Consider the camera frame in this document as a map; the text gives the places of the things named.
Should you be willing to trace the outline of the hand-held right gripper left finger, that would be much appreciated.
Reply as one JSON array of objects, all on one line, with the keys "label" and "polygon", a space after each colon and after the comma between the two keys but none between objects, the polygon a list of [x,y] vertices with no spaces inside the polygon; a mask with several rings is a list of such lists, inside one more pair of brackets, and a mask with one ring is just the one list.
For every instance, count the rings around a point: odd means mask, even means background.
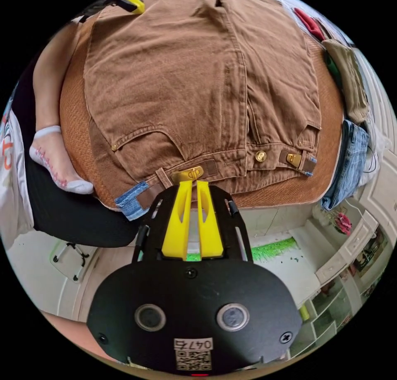
[{"label": "hand-held right gripper left finger", "polygon": [[191,194],[192,181],[180,182],[161,249],[166,258],[187,257]]}]

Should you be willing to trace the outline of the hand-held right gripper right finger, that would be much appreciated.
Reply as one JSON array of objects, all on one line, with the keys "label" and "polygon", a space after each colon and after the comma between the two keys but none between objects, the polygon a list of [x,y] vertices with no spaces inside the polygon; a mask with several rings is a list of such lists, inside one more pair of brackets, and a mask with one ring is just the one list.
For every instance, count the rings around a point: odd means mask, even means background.
[{"label": "hand-held right gripper right finger", "polygon": [[208,182],[197,181],[198,238],[201,257],[222,257],[223,245]]}]

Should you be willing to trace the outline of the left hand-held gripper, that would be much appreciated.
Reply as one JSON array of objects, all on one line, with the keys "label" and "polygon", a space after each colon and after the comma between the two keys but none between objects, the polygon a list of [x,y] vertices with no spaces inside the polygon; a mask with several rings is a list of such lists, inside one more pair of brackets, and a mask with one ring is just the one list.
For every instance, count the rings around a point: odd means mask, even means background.
[{"label": "left hand-held gripper", "polygon": [[97,0],[83,9],[79,15],[79,23],[84,23],[108,5],[120,6],[122,3],[123,9],[129,13],[143,14],[145,11],[145,4],[141,0]]}]

